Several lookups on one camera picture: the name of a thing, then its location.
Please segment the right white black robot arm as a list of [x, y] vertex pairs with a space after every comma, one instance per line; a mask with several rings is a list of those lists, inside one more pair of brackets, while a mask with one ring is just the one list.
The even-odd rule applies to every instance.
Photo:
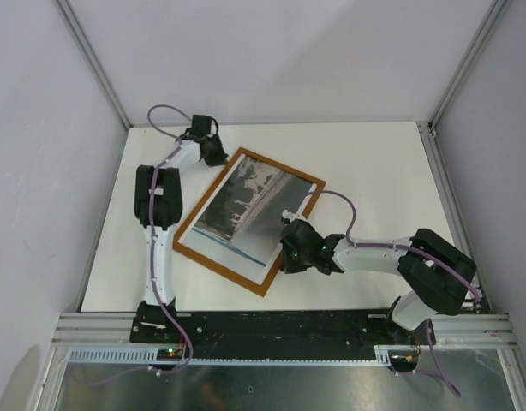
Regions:
[[384, 318], [384, 332], [405, 344], [436, 314], [456, 316], [467, 302], [481, 300], [472, 284], [473, 259], [430, 229], [396, 240], [354, 240], [349, 234], [321, 236], [305, 217], [286, 211], [280, 234], [287, 274], [314, 268], [324, 275], [371, 271], [399, 276], [410, 292], [399, 296]]

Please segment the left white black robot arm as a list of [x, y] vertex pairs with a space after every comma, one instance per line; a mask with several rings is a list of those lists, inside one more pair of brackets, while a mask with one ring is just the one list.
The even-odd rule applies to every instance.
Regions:
[[136, 170], [134, 215], [146, 237], [147, 282], [143, 302], [149, 307], [169, 307], [176, 298], [171, 262], [172, 240], [183, 212], [181, 175], [199, 162], [209, 168], [228, 163], [218, 131], [214, 117], [196, 114], [185, 132], [175, 138], [174, 148], [167, 157]]

